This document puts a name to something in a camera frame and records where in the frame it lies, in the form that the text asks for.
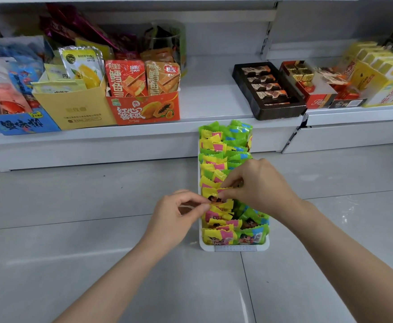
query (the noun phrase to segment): gray floor tile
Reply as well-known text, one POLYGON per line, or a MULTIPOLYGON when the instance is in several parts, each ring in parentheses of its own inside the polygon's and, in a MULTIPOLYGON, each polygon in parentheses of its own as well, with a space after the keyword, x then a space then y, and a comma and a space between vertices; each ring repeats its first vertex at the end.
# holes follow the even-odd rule
POLYGON ((304 199, 393 190, 393 144, 254 157, 271 161, 304 199))
MULTIPOLYGON (((0 229, 0 322, 50 322, 131 249, 150 215, 0 229)), ((254 322, 240 253, 199 248, 195 225, 120 322, 254 322)))
MULTIPOLYGON (((393 267, 393 191, 311 200, 393 267)), ((273 220, 266 252, 243 253, 257 322, 354 322, 301 243, 273 220)))
POLYGON ((0 173, 0 228, 150 214, 196 186, 192 158, 0 173))

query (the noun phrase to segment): plastic container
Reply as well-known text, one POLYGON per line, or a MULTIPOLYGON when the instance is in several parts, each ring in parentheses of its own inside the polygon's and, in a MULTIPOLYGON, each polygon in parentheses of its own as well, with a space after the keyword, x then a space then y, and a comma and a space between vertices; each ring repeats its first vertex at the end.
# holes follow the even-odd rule
MULTIPOLYGON (((199 181, 201 180, 201 168, 199 167, 198 158, 196 159, 198 164, 198 193, 201 194, 201 187, 199 186, 199 181)), ((269 247, 269 234, 265 237, 264 244, 234 244, 234 245, 211 245, 204 244, 202 240, 202 220, 198 220, 199 226, 199 245, 205 251, 266 251, 269 247)))
POLYGON ((245 63, 236 64, 232 72, 232 77, 236 81, 238 87, 246 97, 249 102, 250 108, 254 117, 257 120, 273 120, 282 118, 295 118, 304 114, 307 110, 306 104, 303 99, 299 96, 290 82, 280 75, 279 70, 271 62, 256 62, 256 63, 245 63), (261 100, 256 91, 253 89, 252 84, 248 81, 247 77, 244 75, 242 68, 247 67, 259 67, 267 65, 277 82, 290 97, 290 104, 269 104, 266 101, 261 100))

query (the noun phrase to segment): black round logo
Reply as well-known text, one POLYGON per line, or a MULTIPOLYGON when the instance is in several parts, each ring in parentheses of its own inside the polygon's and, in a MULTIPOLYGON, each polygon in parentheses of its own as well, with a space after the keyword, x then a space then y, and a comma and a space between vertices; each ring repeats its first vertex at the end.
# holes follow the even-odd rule
POLYGON ((75 62, 75 56, 73 56, 72 54, 68 54, 65 59, 70 63, 73 64, 75 62))

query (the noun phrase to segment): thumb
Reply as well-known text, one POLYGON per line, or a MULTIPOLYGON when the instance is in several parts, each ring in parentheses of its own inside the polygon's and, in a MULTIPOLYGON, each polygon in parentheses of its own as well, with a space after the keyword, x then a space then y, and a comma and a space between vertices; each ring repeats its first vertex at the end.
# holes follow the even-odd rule
POLYGON ((186 220, 189 220, 191 223, 194 223, 198 218, 200 218, 205 212, 210 209, 210 204, 200 204, 195 207, 193 210, 188 212, 185 217, 186 220))
POLYGON ((240 199, 241 188, 229 188, 219 193, 221 199, 240 199))

